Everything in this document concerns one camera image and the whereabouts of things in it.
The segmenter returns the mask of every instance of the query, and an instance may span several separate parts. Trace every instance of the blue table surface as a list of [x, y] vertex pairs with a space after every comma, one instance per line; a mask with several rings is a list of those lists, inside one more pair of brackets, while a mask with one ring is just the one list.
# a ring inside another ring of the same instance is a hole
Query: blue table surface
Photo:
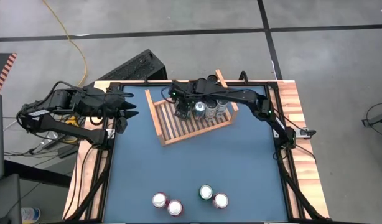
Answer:
[[[264, 94], [261, 86], [247, 88]], [[268, 124], [245, 105], [233, 124], [162, 146], [144, 90], [159, 101], [162, 87], [126, 86], [126, 101], [139, 114], [116, 137], [103, 221], [106, 223], [286, 221], [286, 207]], [[216, 209], [198, 197], [203, 184], [227, 194], [229, 204]], [[172, 217], [156, 209], [152, 196], [165, 192], [180, 200], [184, 213]]]

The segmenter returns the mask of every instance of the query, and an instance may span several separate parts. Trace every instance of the black floor stripe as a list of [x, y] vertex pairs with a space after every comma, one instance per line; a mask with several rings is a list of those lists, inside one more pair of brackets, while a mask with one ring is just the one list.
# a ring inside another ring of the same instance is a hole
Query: black floor stripe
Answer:
[[[229, 29], [199, 29], [199, 30], [170, 30], [156, 32], [130, 32], [117, 34], [90, 34], [90, 35], [70, 35], [73, 40], [80, 39], [106, 39], [123, 37], [162, 37], [172, 35], [204, 35], [204, 34], [249, 34], [264, 32], [263, 28], [229, 28]], [[0, 37], [0, 42], [15, 41], [40, 41], [40, 40], [66, 40], [66, 35], [36, 36], [36, 37]]]
[[[130, 32], [130, 33], [116, 33], [116, 34], [70, 35], [70, 38], [73, 40], [85, 40], [85, 39], [107, 39], [107, 38], [124, 38], [124, 37], [163, 37], [163, 36], [172, 36], [172, 35], [250, 34], [250, 33], [265, 32], [266, 30], [269, 30], [270, 32], [305, 32], [305, 31], [363, 30], [363, 29], [382, 29], [382, 24], [352, 25], [352, 26], [319, 26], [319, 27], [277, 27], [277, 28], [265, 27], [265, 28], [229, 28], [229, 29], [201, 29], [201, 30], [169, 30], [169, 31]], [[0, 42], [17, 42], [17, 41], [22, 42], [22, 41], [66, 40], [66, 39], [67, 39], [67, 36], [65, 35], [35, 36], [35, 37], [0, 37]]]
[[277, 27], [270, 28], [271, 32], [303, 32], [303, 31], [331, 31], [331, 30], [363, 30], [382, 29], [382, 24], [350, 25], [350, 26], [318, 26], [318, 27]]
[[264, 8], [263, 0], [258, 0], [261, 20], [263, 22], [264, 33], [266, 34], [268, 50], [270, 51], [271, 62], [273, 63], [274, 74], [277, 80], [282, 80], [281, 69], [279, 68], [279, 62], [277, 57], [276, 48], [274, 46], [273, 37], [271, 36], [270, 26], [268, 24], [266, 10]]

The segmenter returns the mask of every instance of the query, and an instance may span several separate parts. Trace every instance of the soda can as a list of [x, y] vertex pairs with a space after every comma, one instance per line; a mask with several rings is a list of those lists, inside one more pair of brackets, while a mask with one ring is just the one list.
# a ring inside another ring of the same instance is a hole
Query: soda can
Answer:
[[227, 109], [228, 100], [217, 100], [216, 117], [221, 117]]
[[38, 208], [21, 208], [21, 218], [23, 224], [35, 223], [40, 218], [40, 209]]
[[217, 102], [215, 100], [206, 101], [205, 119], [211, 120], [216, 116]]
[[206, 105], [199, 101], [193, 107], [193, 117], [196, 121], [199, 121], [205, 116]]
[[171, 200], [167, 206], [167, 211], [171, 216], [180, 216], [183, 213], [183, 205], [178, 200]]
[[217, 83], [218, 78], [216, 75], [209, 75], [207, 80], [212, 83]]
[[168, 206], [169, 200], [167, 199], [167, 196], [163, 192], [158, 192], [152, 197], [152, 204], [156, 208], [164, 208]]
[[217, 193], [213, 196], [213, 205], [216, 208], [223, 209], [228, 205], [228, 197], [223, 193]]
[[202, 200], [209, 200], [213, 196], [213, 189], [211, 186], [205, 184], [199, 188], [199, 197]]

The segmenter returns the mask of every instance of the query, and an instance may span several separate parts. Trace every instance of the green can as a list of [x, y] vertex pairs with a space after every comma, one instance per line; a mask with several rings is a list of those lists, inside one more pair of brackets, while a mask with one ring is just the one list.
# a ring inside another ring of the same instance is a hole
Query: green can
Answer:
[[213, 189], [211, 186], [205, 184], [199, 188], [199, 197], [202, 200], [210, 200], [213, 197]]

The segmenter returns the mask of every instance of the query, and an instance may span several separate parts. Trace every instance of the yellow cable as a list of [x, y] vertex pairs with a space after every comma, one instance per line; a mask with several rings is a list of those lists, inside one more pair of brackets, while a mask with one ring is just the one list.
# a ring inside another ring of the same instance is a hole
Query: yellow cable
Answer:
[[65, 35], [67, 35], [67, 39], [68, 39], [68, 41], [69, 41], [73, 46], [75, 46], [75, 47], [78, 49], [80, 55], [81, 55], [82, 58], [83, 58], [83, 62], [85, 63], [85, 73], [83, 74], [83, 77], [82, 77], [82, 79], [80, 80], [80, 82], [78, 83], [77, 87], [82, 86], [83, 83], [85, 82], [86, 78], [87, 78], [87, 63], [86, 63], [86, 57], [84, 56], [83, 52], [80, 50], [80, 48], [78, 47], [78, 45], [75, 44], [75, 43], [71, 40], [71, 38], [69, 37], [69, 34], [68, 34], [66, 28], [64, 27], [64, 25], [62, 24], [62, 22], [61, 22], [61, 20], [58, 18], [58, 16], [55, 14], [55, 12], [53, 11], [53, 9], [49, 6], [49, 4], [47, 4], [46, 0], [42, 0], [42, 1], [43, 1], [43, 3], [47, 6], [47, 8], [50, 10], [50, 12], [52, 12], [52, 14], [53, 14], [54, 17], [56, 18], [56, 20], [60, 23], [62, 29], [63, 29], [64, 32], [65, 32]]

